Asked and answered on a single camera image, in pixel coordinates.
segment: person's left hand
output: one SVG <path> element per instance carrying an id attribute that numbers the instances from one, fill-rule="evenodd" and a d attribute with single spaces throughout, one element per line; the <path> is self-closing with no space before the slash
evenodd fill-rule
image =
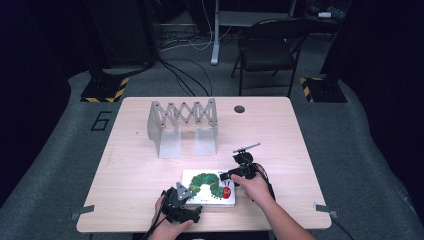
<path id="1" fill-rule="evenodd" d="M 154 223 L 157 214 L 160 214 L 158 222 L 160 223 L 165 215 L 162 212 L 159 212 L 160 206 L 162 204 L 163 198 L 165 196 L 161 196 L 155 204 L 155 216 L 153 216 L 152 224 Z M 172 224 L 167 219 L 165 219 L 159 226 L 153 231 L 152 235 L 150 235 L 149 240 L 174 240 L 177 238 L 180 233 L 187 230 L 191 225 L 193 225 L 193 220 L 189 220 L 180 224 Z"/>

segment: book cover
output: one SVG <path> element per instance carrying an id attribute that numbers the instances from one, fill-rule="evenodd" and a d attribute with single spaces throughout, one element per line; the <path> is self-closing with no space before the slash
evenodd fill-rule
<path id="1" fill-rule="evenodd" d="M 220 181 L 222 170 L 184 170 L 182 184 L 192 195 L 186 205 L 232 207 L 236 202 L 234 182 Z"/>

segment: hand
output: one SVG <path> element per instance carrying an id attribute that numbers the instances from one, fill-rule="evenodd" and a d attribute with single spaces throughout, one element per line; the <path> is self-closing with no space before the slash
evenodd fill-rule
<path id="1" fill-rule="evenodd" d="M 155 204 L 155 216 L 153 216 L 152 224 L 154 223 L 157 214 L 160 214 L 159 220 L 157 223 L 160 223 L 165 215 L 160 211 L 160 206 L 162 204 L 163 198 L 165 196 L 161 196 Z M 193 225 L 193 220 L 189 220 L 183 222 L 181 224 L 172 224 L 167 219 L 165 219 L 159 226 L 153 231 L 152 235 L 149 237 L 149 240 L 174 240 L 177 238 L 180 233 L 187 230 L 191 225 Z"/>
<path id="2" fill-rule="evenodd" d="M 231 180 L 233 180 L 235 183 L 240 184 L 240 186 L 245 188 L 244 194 L 249 196 L 255 203 L 262 208 L 265 206 L 266 203 L 269 201 L 275 200 L 272 198 L 271 194 L 269 193 L 268 185 L 266 184 L 265 180 L 262 178 L 260 173 L 256 173 L 256 176 L 252 179 L 246 179 L 243 177 L 240 177 L 236 174 L 231 175 Z"/>

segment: table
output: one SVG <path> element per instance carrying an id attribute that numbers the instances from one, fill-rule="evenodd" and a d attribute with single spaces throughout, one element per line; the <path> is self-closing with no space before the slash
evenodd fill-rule
<path id="1" fill-rule="evenodd" d="M 145 232 L 154 215 L 154 204 L 162 190 L 175 187 L 185 169 L 230 170 L 238 167 L 233 150 L 249 149 L 254 162 L 266 170 L 277 202 L 304 228 L 331 225 L 293 107 L 285 97 L 216 97 L 218 112 L 217 154 L 195 156 L 194 134 L 184 129 L 181 157 L 159 159 L 155 144 L 147 136 L 152 101 L 176 106 L 206 97 L 128 97 L 122 102 L 84 206 L 94 211 L 82 214 L 77 229 L 83 233 Z M 245 107 L 236 113 L 234 107 Z M 262 211 L 241 187 L 236 188 L 232 208 L 204 207 L 200 221 L 190 232 L 270 230 Z"/>
<path id="2" fill-rule="evenodd" d="M 217 65 L 219 58 L 219 26 L 250 27 L 253 24 L 267 19 L 288 18 L 293 16 L 297 0 L 292 0 L 288 13 L 261 13 L 261 12 L 235 12 L 220 11 L 219 0 L 215 2 L 215 38 L 212 50 L 211 64 Z"/>

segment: gray carpet floor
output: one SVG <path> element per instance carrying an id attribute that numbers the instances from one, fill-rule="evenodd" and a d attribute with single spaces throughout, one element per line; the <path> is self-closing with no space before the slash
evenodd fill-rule
<path id="1" fill-rule="evenodd" d="M 392 174 L 368 131 L 367 118 L 357 96 L 343 82 L 348 103 L 309 103 L 299 78 L 320 77 L 330 47 L 327 38 L 311 37 L 304 45 L 291 101 L 327 205 L 339 213 L 337 221 L 356 239 L 424 239 L 424 230 L 402 183 Z M 161 51 L 167 62 L 186 71 L 213 96 L 236 96 L 238 81 L 230 78 L 237 57 L 236 41 L 224 41 L 218 66 L 210 65 L 212 46 Z M 119 73 L 131 69 L 114 69 Z M 266 79 L 250 75 L 250 81 Z M 287 76 L 278 73 L 276 77 Z M 83 103 L 80 95 L 88 73 L 69 79 L 69 105 L 34 164 L 0 210 L 0 239 L 88 239 L 76 230 L 69 215 L 81 208 L 96 173 L 120 103 Z M 187 84 L 205 96 L 193 81 Z M 285 89 L 247 90 L 246 95 L 284 96 Z M 177 80 L 160 63 L 130 78 L 123 98 L 129 96 L 186 96 Z M 90 131 L 101 111 L 110 119 L 105 131 Z M 335 224 L 311 230 L 318 239 L 349 239 Z M 132 239 L 130 233 L 94 234 L 93 239 Z"/>

